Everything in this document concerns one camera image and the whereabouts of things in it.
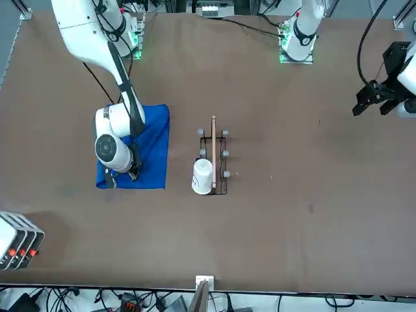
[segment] blue cloth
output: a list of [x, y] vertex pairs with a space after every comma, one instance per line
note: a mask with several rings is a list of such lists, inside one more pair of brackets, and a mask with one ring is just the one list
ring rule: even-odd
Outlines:
[[[138, 142], [140, 160], [142, 166], [139, 169], [139, 177], [135, 182], [131, 181], [128, 174], [120, 174], [116, 177], [118, 189], [163, 189], [166, 183], [166, 167], [168, 162], [169, 145], [169, 110], [166, 105], [143, 106], [146, 116], [146, 124]], [[123, 142], [130, 145], [129, 136], [122, 138]], [[107, 189], [103, 167], [97, 162], [97, 187]]]

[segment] white device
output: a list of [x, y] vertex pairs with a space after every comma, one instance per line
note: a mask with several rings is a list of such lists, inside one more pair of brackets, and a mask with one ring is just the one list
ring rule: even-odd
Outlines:
[[26, 217], [0, 212], [0, 269], [27, 268], [38, 253], [44, 232]]
[[325, 13], [322, 1], [302, 0], [301, 9], [290, 18], [291, 33], [281, 48], [291, 59], [302, 61], [311, 54], [318, 26]]
[[[416, 95], [416, 41], [413, 41], [408, 47], [406, 58], [404, 60], [404, 65], [402, 71], [397, 76], [397, 80], [412, 94]], [[409, 109], [409, 105], [406, 102], [411, 101], [413, 103], [411, 108], [416, 105], [415, 99], [409, 99], [406, 101], [400, 102], [396, 108], [396, 114], [402, 118], [416, 117], [416, 111]]]
[[211, 193], [213, 187], [213, 164], [208, 159], [198, 159], [194, 163], [192, 189], [199, 195]]
[[121, 140], [129, 135], [137, 137], [146, 122], [122, 60], [135, 48], [129, 36], [134, 28], [131, 16], [120, 12], [117, 0], [52, 0], [52, 7], [68, 51], [111, 72], [122, 94], [122, 103], [97, 110], [94, 118], [94, 147], [104, 166], [105, 180], [109, 187], [115, 187], [114, 172], [127, 172], [136, 180], [138, 146], [128, 147]]

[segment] black metal rack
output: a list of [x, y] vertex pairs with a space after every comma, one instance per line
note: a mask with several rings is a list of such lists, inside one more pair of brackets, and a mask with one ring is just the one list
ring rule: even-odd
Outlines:
[[[212, 134], [212, 130], [211, 130], [211, 134], [210, 136], [205, 136], [205, 131], [203, 131], [202, 136], [200, 137], [200, 157], [198, 157], [196, 160], [198, 159], [206, 159], [207, 158], [207, 154], [208, 154], [208, 143], [213, 141], [213, 134]], [[220, 142], [220, 169], [219, 169], [219, 174], [220, 174], [220, 183], [219, 183], [219, 187], [215, 188], [215, 192], [210, 193], [209, 195], [226, 195], [228, 192], [228, 186], [227, 186], [227, 178], [224, 176], [224, 172], [228, 172], [227, 171], [227, 156], [224, 156], [224, 151], [227, 151], [227, 135], [228, 135], [228, 130], [221, 130], [221, 135], [220, 136], [215, 136], [215, 140]]]

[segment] white cup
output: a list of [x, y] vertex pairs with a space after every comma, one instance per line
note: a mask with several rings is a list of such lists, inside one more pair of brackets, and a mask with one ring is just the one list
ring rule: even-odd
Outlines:
[[213, 164], [208, 159], [198, 159], [194, 163], [192, 188], [199, 195], [211, 192], [213, 182]]

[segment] brown mat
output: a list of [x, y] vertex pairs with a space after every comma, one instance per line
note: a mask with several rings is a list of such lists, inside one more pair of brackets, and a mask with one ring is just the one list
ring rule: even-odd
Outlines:
[[[0, 92], [0, 199], [46, 240], [32, 268], [2, 280], [193, 288], [212, 274], [218, 289], [415, 294], [416, 125], [375, 106], [351, 113], [367, 23], [325, 19], [315, 64], [293, 66], [278, 64], [274, 38], [157, 14], [132, 80], [143, 103], [170, 108], [166, 190], [102, 191], [91, 129], [107, 99], [53, 14], [35, 12]], [[375, 23], [368, 79], [399, 39], [391, 21]], [[196, 131], [212, 114], [230, 131], [233, 177], [227, 196], [201, 197], [190, 187]]]

